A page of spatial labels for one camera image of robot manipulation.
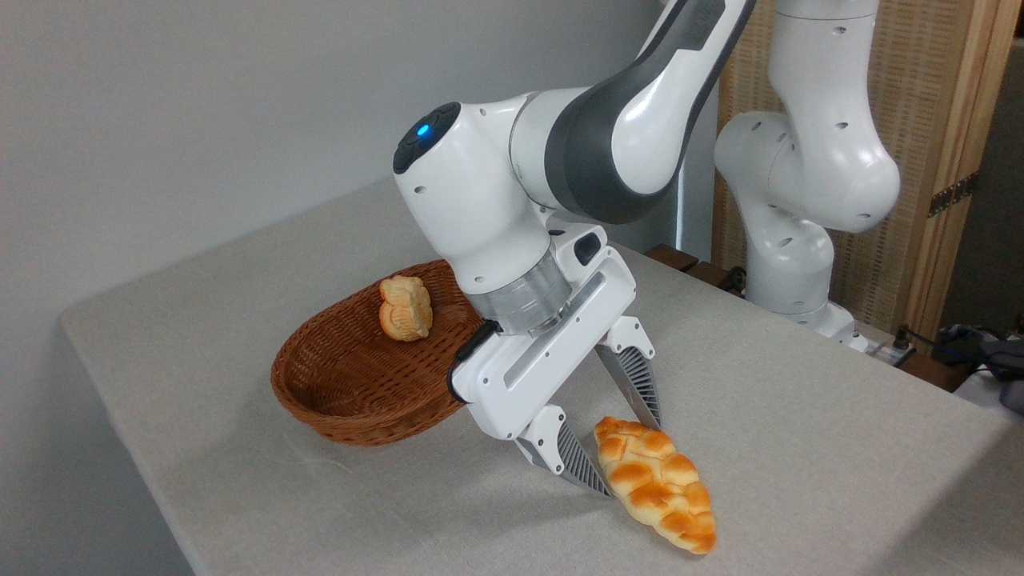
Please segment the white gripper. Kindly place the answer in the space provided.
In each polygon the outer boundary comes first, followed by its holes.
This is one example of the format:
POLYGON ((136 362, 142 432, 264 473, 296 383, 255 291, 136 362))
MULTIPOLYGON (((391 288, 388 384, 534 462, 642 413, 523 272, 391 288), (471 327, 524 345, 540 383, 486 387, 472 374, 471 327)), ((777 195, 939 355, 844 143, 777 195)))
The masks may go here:
POLYGON ((468 405, 483 433, 512 440, 535 466, 610 496, 566 413, 547 405, 595 347, 644 426, 662 429, 662 404, 650 360, 654 346, 639 318, 626 316, 636 281, 603 227, 556 225, 554 260, 571 298, 548 327, 494 333, 454 368, 451 393, 468 405))

